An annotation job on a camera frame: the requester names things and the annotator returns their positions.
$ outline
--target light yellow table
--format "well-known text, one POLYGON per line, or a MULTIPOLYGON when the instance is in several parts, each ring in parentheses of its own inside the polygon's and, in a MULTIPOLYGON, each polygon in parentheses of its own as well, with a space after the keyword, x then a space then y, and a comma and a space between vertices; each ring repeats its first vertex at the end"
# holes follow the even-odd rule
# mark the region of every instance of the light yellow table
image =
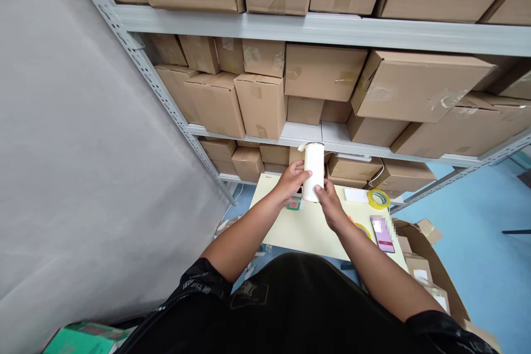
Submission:
MULTIPOLYGON (((278 180, 278 176, 262 174, 254 192, 251 207, 266 196, 276 186, 278 180)), ((345 201, 344 189, 345 187, 336 186, 336 192, 345 213, 352 217, 356 223, 365 226, 375 244, 376 238, 369 217, 385 217, 395 249, 395 253, 387 253, 387 255, 407 271, 404 256, 398 244, 397 233, 391 224, 389 211, 387 209, 373 209, 369 204, 347 202, 345 201)), ((275 224, 265 236, 263 243, 349 261, 339 239, 326 224, 321 205, 312 202, 304 202, 304 208, 298 211, 283 208, 275 224)))

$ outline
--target white bottle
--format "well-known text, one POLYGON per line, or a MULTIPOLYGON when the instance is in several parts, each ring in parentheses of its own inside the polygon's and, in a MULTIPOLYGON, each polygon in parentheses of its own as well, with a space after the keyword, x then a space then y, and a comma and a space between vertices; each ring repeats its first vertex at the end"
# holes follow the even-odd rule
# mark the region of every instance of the white bottle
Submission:
POLYGON ((324 186, 325 145, 319 142, 302 144, 299 151, 304 152, 304 170, 311 170, 311 177, 303 183, 303 199, 308 202, 319 202, 315 186, 324 186))

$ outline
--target yellow tape roll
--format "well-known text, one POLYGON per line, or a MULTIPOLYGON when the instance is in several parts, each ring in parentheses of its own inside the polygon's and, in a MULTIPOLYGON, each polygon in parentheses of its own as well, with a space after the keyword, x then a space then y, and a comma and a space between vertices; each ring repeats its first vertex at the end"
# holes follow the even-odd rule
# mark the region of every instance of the yellow tape roll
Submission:
POLYGON ((370 190, 367 193, 367 198, 369 199, 369 205, 376 210, 383 210, 391 204, 389 196, 382 190, 370 190))

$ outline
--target metal shelf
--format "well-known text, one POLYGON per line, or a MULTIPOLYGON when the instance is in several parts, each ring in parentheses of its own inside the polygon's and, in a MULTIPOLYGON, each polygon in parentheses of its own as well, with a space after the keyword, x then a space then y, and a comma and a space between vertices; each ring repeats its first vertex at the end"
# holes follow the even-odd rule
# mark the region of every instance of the metal shelf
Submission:
MULTIPOLYGON (((203 126, 198 124, 189 124, 188 132, 195 136, 235 139, 234 137, 209 133, 203 126)), ((330 152, 351 155, 366 155, 387 159, 411 160, 413 162, 438 163, 460 167, 469 167, 481 164, 481 161, 476 157, 447 154, 440 159, 421 158, 395 154, 389 148, 385 147, 375 147, 373 145, 353 143, 350 141, 348 136, 346 125, 332 122, 321 122, 319 126, 287 122, 279 140, 271 140, 253 136, 245 136, 245 138, 240 140, 261 144, 284 145, 286 147, 298 147, 308 141, 321 141, 325 145, 325 150, 330 152)))
POLYGON ((531 27, 361 18, 308 13, 306 17, 169 11, 116 6, 129 32, 285 40, 371 48, 531 56, 531 27))
MULTIPOLYGON (((357 15, 309 13, 306 17, 260 14, 213 14, 117 5, 114 0, 91 0, 110 30, 131 57, 149 87, 184 135, 207 171, 233 204, 228 189, 245 183, 237 176, 220 175, 197 141, 197 136, 230 138, 207 133, 203 126, 188 124, 144 52, 134 32, 174 33, 217 37, 298 41, 369 48, 444 51, 465 54, 531 56, 531 27, 479 25, 361 18, 357 15)), ((498 162, 531 144, 531 128, 512 137, 481 157, 445 155, 440 159, 404 157, 389 148, 352 143, 346 127, 323 122, 319 126, 286 123, 280 140, 246 136, 244 140, 297 147, 307 141, 323 141, 333 152, 371 155, 453 165, 454 171, 404 202, 395 202, 391 213, 432 194, 475 170, 498 162)))
MULTIPOLYGON (((276 174, 276 175, 279 175, 279 173, 268 173, 266 172, 266 174, 276 174)), ((222 181, 229 181, 231 183, 239 183, 239 184, 247 184, 247 185, 256 185, 256 183, 252 183, 250 181, 242 181, 240 179, 240 177, 238 176, 235 176, 235 175, 232 175, 232 174, 223 174, 221 173, 220 174, 220 180, 222 181)), ((405 205, 405 202, 404 202, 404 199, 402 198, 402 196, 399 196, 395 199, 391 199, 391 205, 393 206, 403 206, 405 205)))

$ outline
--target label on box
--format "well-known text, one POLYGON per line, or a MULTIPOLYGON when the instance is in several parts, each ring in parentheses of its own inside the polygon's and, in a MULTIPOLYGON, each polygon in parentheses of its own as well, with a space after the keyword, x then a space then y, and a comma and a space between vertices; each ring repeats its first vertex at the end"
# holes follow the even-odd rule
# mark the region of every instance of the label on box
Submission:
POLYGON ((428 280, 428 273, 423 269, 414 268, 413 276, 415 279, 424 278, 425 280, 428 280))
POLYGON ((448 307, 446 306, 446 299, 442 296, 433 296, 433 297, 435 300, 437 300, 437 303, 439 303, 441 307, 444 308, 446 312, 448 312, 448 307))

